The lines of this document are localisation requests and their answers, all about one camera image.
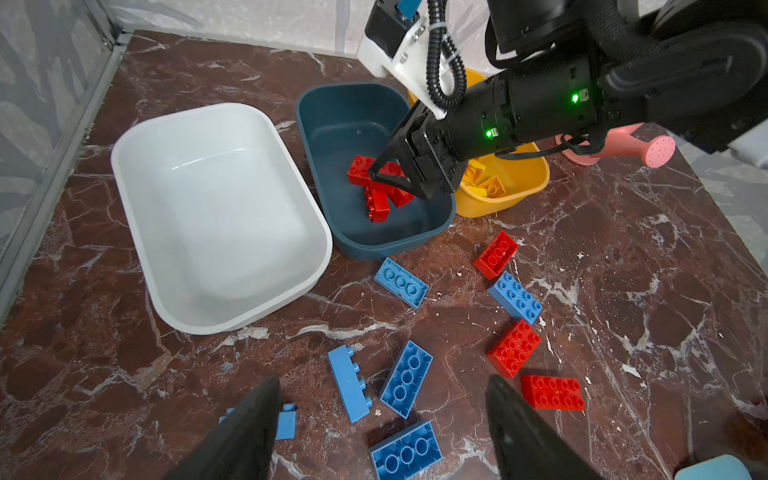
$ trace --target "yellow lego brick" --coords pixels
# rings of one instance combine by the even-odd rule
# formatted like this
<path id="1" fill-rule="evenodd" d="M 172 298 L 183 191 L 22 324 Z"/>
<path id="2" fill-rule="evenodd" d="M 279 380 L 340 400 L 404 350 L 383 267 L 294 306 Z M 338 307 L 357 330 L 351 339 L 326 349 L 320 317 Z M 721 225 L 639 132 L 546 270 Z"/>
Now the yellow lego brick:
<path id="1" fill-rule="evenodd" d="M 485 165 L 477 160 L 470 160 L 467 169 L 464 171 L 462 182 L 467 185 L 477 185 L 484 171 Z"/>
<path id="2" fill-rule="evenodd" d="M 488 198 L 499 198 L 507 195 L 506 190 L 502 186 L 502 181 L 498 179 L 497 175 L 479 184 L 478 187 L 485 188 L 488 191 Z"/>
<path id="3" fill-rule="evenodd" d="M 473 187 L 472 185 L 466 185 L 466 184 L 464 186 L 467 188 L 467 190 L 471 191 L 472 193 L 474 193 L 478 197 L 487 197 L 488 196 L 488 191 L 485 188 Z"/>

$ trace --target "white mounting bracket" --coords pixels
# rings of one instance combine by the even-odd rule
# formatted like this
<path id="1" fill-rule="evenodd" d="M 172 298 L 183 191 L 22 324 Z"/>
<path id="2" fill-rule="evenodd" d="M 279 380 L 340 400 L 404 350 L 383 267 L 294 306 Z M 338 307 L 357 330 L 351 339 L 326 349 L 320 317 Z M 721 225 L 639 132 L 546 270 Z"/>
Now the white mounting bracket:
<path id="1" fill-rule="evenodd" d="M 427 50 L 429 33 L 426 31 L 426 18 L 420 18 L 403 37 L 394 58 L 390 58 L 373 40 L 362 35 L 357 48 L 357 58 L 375 77 L 386 77 L 387 71 L 416 98 L 432 111 L 435 118 L 445 118 L 441 109 L 429 97 L 427 91 Z M 440 56 L 440 85 L 445 94 L 453 92 L 453 73 Z"/>

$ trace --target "dark red marble surface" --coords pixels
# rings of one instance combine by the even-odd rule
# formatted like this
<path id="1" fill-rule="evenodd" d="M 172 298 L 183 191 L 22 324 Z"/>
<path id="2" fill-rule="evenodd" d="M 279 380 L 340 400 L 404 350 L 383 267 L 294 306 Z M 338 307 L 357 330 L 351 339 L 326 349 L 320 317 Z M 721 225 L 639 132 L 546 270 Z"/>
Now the dark red marble surface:
<path id="1" fill-rule="evenodd" d="M 295 100 L 369 79 L 345 58 L 134 35 L 0 335 L 0 478 L 160 478 L 269 372 L 299 411 L 272 478 L 373 478 L 368 447 L 417 419 L 433 420 L 445 455 L 423 478 L 495 478 L 484 354 L 511 320 L 472 262 L 500 230 L 521 244 L 510 269 L 544 305 L 524 372 L 584 385 L 585 412 L 541 412 L 579 455 L 604 478 L 670 478 L 724 452 L 765 475 L 766 277 L 679 154 L 659 170 L 550 157 L 541 193 L 456 217 L 396 256 L 431 287 L 417 312 L 373 281 L 379 263 L 334 250 L 311 293 L 251 327 L 169 328 L 131 241 L 114 142 L 139 121 L 243 102 L 278 125 L 312 185 Z M 411 417 L 374 400 L 351 425 L 326 353 L 352 346 L 375 398 L 407 339 L 435 357 Z"/>

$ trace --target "black cable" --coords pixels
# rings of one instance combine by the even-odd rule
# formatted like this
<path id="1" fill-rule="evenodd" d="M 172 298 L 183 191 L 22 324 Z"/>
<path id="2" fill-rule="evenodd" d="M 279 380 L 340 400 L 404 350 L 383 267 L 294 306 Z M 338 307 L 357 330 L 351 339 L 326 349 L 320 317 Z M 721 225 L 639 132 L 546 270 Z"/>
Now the black cable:
<path id="1" fill-rule="evenodd" d="M 494 67 L 499 70 L 506 70 L 520 63 L 520 57 L 507 58 L 505 60 L 499 60 L 496 58 L 496 48 L 498 47 L 498 40 L 496 39 L 496 31 L 493 29 L 493 21 L 491 17 L 488 17 L 488 23 L 485 24 L 485 57 Z"/>
<path id="2" fill-rule="evenodd" d="M 429 24 L 445 24 L 445 3 L 447 0 L 428 0 Z M 440 54 L 450 58 L 449 65 L 453 73 L 453 92 L 446 95 L 440 87 Z M 455 107 L 464 98 L 467 91 L 467 72 L 462 56 L 456 51 L 448 29 L 445 26 L 429 30 L 429 49 L 427 50 L 427 91 L 438 107 L 447 110 Z"/>
<path id="3" fill-rule="evenodd" d="M 547 150 L 528 152 L 525 154 L 496 154 L 496 157 L 501 158 L 502 160 L 511 161 L 527 160 L 529 158 L 546 157 L 547 155 L 556 154 L 563 150 L 571 150 L 576 155 L 594 155 L 605 148 L 605 136 L 603 136 L 602 140 L 598 141 L 597 144 L 590 142 L 589 144 L 582 145 L 585 141 L 589 141 L 589 138 L 583 135 L 572 138 L 566 138 L 566 135 L 563 135 L 561 141 L 563 142 L 562 144 L 548 148 Z"/>
<path id="4" fill-rule="evenodd" d="M 611 60 L 626 62 L 663 49 L 663 42 L 640 35 L 627 25 L 616 0 L 582 0 L 579 5 L 592 38 Z"/>

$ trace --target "gray wall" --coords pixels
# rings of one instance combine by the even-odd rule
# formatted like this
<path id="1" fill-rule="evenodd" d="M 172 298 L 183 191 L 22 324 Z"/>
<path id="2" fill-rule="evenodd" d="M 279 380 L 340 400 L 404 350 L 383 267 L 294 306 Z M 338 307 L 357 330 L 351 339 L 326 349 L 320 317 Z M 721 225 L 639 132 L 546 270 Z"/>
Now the gray wall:
<path id="1" fill-rule="evenodd" d="M 82 0 L 0 2 L 0 256 L 109 54 Z"/>
<path id="2" fill-rule="evenodd" d="M 106 0 L 129 28 L 170 31 L 254 45 L 354 55 L 374 0 Z M 665 0 L 638 0 L 640 14 Z M 426 2 L 419 11 L 426 15 Z M 449 0 L 451 36 L 467 68 L 495 69 L 485 59 L 485 0 Z"/>

